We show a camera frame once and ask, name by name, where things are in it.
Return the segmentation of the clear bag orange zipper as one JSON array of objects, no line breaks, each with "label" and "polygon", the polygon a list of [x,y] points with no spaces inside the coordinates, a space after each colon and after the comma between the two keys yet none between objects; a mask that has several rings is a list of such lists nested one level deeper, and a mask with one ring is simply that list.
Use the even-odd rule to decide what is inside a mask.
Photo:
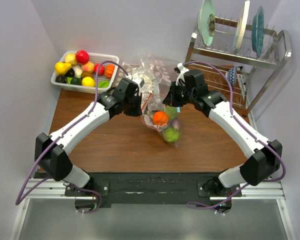
[{"label": "clear bag orange zipper", "polygon": [[181,138],[180,108],[163,104],[163,94],[149,92],[141,100],[139,120],[156,131],[161,138],[173,147],[178,147]]}]

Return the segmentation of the cream blue rimmed plate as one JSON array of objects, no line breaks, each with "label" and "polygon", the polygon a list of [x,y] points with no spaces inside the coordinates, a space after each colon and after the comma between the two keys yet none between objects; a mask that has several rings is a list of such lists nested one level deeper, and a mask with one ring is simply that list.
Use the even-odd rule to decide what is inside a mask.
[{"label": "cream blue rimmed plate", "polygon": [[243,3],[241,13],[237,21],[236,33],[234,36],[233,49],[232,49],[234,54],[237,54],[240,51],[243,38],[245,35],[245,31],[246,31],[246,25],[248,22],[249,9],[250,9],[250,1],[246,0]]}]

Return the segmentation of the small orange tangerine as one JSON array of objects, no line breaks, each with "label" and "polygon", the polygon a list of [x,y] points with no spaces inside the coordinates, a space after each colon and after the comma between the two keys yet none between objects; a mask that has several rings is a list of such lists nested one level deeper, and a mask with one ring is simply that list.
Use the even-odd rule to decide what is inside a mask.
[{"label": "small orange tangerine", "polygon": [[153,123],[158,126],[164,126],[169,122],[169,117],[164,111],[157,111],[153,117]]}]

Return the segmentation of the red apple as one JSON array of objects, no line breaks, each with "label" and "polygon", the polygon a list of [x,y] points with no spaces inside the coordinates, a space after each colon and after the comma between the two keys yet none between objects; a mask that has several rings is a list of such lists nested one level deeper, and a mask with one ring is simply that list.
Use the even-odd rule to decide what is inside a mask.
[{"label": "red apple", "polygon": [[90,61],[90,56],[85,50],[78,50],[75,53],[75,58],[76,58],[77,62],[82,65],[84,65]]}]

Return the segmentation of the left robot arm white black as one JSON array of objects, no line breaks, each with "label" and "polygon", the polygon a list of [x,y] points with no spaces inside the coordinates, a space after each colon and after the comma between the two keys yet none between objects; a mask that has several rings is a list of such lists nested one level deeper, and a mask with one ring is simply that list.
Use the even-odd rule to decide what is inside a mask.
[{"label": "left robot arm white black", "polygon": [[112,92],[102,92],[87,109],[59,130],[35,140],[35,161],[55,181],[65,181],[76,186],[82,196],[94,190],[92,177],[74,165],[69,154],[90,132],[121,113],[139,117],[142,114],[142,78],[128,76],[121,79]]}]

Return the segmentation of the orange toy pumpkin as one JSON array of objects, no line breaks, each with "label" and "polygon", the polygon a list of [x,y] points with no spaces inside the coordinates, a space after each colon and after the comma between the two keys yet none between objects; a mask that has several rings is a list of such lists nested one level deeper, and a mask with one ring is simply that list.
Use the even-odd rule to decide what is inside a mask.
[{"label": "orange toy pumpkin", "polygon": [[113,64],[107,65],[105,68],[104,75],[106,78],[111,79],[115,70],[115,66]]}]

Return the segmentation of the red strawberry toy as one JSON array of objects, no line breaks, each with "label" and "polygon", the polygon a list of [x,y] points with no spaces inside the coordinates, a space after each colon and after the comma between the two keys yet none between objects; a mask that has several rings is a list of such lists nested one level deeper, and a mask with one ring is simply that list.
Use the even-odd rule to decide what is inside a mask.
[{"label": "red strawberry toy", "polygon": [[105,73],[105,66],[101,65],[99,63],[94,65],[94,69],[93,69],[93,73],[94,74],[98,74],[99,76],[103,76]]}]

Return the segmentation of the purple eggplant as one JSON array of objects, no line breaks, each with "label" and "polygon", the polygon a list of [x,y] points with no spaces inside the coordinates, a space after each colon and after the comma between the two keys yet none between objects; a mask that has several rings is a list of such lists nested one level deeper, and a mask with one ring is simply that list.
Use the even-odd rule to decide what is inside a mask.
[{"label": "purple eggplant", "polygon": [[173,119],[173,120],[170,122],[170,126],[171,126],[174,130],[179,131],[180,128],[181,128],[181,123],[180,123],[180,121],[179,121],[178,118],[175,118],[175,119]]}]

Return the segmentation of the grey toy fish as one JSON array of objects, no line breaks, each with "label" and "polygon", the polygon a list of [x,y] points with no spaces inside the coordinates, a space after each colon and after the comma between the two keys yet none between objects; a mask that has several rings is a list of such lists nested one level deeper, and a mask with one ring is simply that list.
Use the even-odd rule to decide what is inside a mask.
[{"label": "grey toy fish", "polygon": [[144,123],[152,125],[154,123],[153,122],[154,114],[155,111],[149,110],[149,108],[146,106],[142,115]]}]

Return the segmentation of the green toy pepper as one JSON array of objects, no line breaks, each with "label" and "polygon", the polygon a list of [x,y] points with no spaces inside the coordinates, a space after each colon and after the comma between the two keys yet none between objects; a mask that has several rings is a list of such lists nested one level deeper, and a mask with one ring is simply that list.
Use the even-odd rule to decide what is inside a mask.
[{"label": "green toy pepper", "polygon": [[110,82],[108,80],[102,80],[98,82],[97,87],[101,89],[106,89],[110,85]]}]

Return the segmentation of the yellow lemon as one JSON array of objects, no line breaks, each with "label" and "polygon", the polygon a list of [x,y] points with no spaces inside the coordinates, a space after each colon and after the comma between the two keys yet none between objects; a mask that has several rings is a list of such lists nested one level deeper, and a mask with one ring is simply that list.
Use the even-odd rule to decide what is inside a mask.
[{"label": "yellow lemon", "polygon": [[86,77],[82,78],[81,85],[84,87],[95,87],[96,83],[92,77],[86,76]]}]

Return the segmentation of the peach toy fruit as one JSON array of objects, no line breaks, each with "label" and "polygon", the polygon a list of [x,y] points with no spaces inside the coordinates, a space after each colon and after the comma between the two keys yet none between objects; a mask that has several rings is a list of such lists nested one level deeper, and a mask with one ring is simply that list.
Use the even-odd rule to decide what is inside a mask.
[{"label": "peach toy fruit", "polygon": [[91,61],[88,61],[87,63],[81,65],[81,70],[83,72],[93,73],[94,68],[95,65]]}]

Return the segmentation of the white garlic toy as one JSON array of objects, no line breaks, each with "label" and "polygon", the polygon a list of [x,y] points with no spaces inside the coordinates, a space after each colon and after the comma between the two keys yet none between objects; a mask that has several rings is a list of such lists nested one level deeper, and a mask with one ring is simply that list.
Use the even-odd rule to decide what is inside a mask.
[{"label": "white garlic toy", "polygon": [[74,76],[76,78],[81,78],[81,75],[83,73],[81,67],[79,65],[73,66],[72,69],[74,70]]}]

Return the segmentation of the green apple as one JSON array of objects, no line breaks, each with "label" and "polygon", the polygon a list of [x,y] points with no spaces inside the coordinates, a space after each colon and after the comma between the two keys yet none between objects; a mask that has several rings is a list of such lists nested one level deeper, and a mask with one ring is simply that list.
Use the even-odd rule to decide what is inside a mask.
[{"label": "green apple", "polygon": [[163,131],[163,138],[168,143],[175,143],[179,140],[180,132],[173,127],[166,128]]}]

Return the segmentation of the teal plate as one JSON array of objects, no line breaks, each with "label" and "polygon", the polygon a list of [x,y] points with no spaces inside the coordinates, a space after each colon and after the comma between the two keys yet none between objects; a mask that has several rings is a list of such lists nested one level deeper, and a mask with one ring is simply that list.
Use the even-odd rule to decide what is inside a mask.
[{"label": "teal plate", "polygon": [[259,59],[263,50],[264,41],[264,10],[260,5],[252,21],[251,46]]}]

